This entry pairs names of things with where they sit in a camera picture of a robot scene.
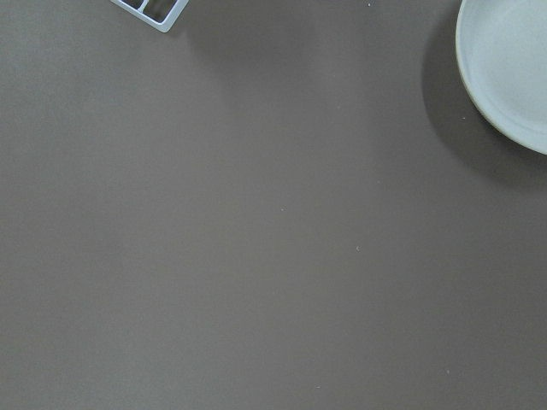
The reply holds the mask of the beige round plate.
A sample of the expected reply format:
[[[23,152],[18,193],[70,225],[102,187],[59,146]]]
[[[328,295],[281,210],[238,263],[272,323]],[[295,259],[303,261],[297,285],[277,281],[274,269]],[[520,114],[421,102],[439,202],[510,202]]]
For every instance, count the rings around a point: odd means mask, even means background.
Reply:
[[[474,106],[499,132],[546,153],[546,2],[462,1],[456,61]]]

